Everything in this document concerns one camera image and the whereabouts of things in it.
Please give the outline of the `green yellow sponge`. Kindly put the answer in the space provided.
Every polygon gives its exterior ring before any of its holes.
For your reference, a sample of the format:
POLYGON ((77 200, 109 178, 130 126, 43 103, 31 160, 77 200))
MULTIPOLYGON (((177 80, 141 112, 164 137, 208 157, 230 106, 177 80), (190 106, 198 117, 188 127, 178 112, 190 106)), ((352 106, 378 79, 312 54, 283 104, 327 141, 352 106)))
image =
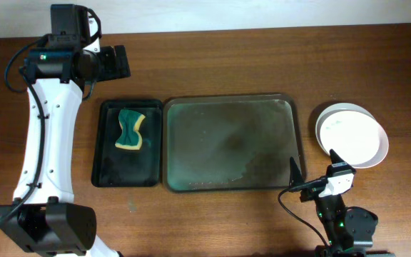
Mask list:
POLYGON ((144 119, 145 116, 137 111, 121 109, 118 114, 121 135, 116 140, 115 147, 130 151, 140 150, 143 138, 139 130, 144 119))

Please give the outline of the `white plate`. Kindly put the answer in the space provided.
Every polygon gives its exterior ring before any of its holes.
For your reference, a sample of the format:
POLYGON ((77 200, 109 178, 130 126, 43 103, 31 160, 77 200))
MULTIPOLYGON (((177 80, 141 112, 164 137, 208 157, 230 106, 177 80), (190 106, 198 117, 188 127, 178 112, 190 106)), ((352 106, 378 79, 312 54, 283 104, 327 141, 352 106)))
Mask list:
POLYGON ((330 153, 354 168, 371 168, 383 162, 389 152, 384 128, 371 117, 356 111, 340 111, 327 117, 320 128, 320 139, 330 153))
POLYGON ((329 106, 327 106, 318 116, 316 124, 315 124, 315 136, 316 139, 321 147, 321 149, 326 153, 329 154, 329 151, 327 151, 325 149, 325 147, 323 146, 323 143, 320 139, 320 128, 324 122, 324 120, 329 117, 330 115, 340 112, 340 111, 356 111, 362 114, 365 114, 369 117, 371 117, 372 119, 375 119, 375 117, 366 109, 364 109, 361 106, 358 106, 356 104, 352 104, 352 103, 345 103, 345 102, 340 102, 340 103, 336 103, 336 104, 330 104, 329 106))

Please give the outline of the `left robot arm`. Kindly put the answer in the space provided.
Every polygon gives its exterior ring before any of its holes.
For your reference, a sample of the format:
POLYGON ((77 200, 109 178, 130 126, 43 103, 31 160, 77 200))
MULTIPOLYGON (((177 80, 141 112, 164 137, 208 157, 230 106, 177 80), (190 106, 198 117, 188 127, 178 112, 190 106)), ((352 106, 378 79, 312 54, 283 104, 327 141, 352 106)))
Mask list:
POLYGON ((129 76, 123 46, 100 46, 101 21, 76 4, 51 6, 51 32, 23 47, 29 127, 24 164, 0 230, 26 253, 116 256, 96 233, 95 211, 74 202, 73 133, 79 106, 100 81, 129 76))

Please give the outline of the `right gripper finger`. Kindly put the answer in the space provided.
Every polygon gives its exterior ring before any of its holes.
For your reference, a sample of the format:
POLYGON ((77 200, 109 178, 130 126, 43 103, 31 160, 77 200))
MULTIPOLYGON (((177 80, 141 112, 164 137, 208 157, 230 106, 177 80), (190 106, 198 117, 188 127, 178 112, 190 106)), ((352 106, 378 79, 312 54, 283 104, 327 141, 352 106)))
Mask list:
POLYGON ((352 173, 352 166, 345 162, 338 154, 330 149, 331 164, 328 166, 328 176, 343 176, 352 173))
POLYGON ((293 157, 290 157, 290 180, 289 187, 299 187, 305 183, 302 172, 293 157))

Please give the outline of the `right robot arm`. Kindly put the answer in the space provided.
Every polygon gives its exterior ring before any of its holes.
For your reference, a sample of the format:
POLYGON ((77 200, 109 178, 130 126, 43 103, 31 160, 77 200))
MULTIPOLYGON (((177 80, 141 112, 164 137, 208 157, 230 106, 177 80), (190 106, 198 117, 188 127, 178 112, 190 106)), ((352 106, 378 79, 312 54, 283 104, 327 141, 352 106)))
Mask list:
POLYGON ((315 247, 316 256, 365 256, 373 245, 378 217, 364 208, 345 205, 342 195, 352 188, 356 170, 333 150, 330 150, 330 160, 324 176, 305 181, 291 158, 289 187, 283 193, 299 192, 302 202, 315 202, 316 215, 326 236, 307 221, 295 214, 292 216, 311 228, 323 242, 315 247))

